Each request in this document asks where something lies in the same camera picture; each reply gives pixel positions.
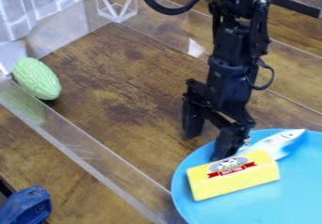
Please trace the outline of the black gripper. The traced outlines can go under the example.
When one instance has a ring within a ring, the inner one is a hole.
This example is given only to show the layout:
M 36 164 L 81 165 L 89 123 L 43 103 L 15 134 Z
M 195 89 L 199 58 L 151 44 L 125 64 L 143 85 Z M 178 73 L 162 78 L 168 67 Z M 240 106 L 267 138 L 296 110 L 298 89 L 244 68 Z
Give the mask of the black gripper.
M 204 121 L 218 128 L 211 160 L 218 161 L 234 155 L 248 143 L 250 128 L 255 120 L 246 105 L 251 94 L 246 73 L 256 74 L 247 66 L 231 66 L 215 56 L 208 58 L 206 83 L 187 79 L 183 94 L 183 135 L 186 139 L 199 136 Z

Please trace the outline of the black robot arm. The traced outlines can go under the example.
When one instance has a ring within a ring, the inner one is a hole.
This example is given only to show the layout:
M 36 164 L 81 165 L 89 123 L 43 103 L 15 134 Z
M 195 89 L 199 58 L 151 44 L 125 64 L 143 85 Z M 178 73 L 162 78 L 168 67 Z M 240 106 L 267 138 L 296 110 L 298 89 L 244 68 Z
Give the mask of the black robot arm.
M 183 95 L 184 136 L 198 136 L 210 121 L 220 133 L 211 159 L 234 155 L 248 142 L 255 121 L 247 113 L 247 101 L 256 85 L 256 74 L 266 63 L 262 55 L 270 44 L 268 0 L 206 0 L 212 16 L 214 52 L 208 57 L 208 74 L 202 83 L 186 81 Z

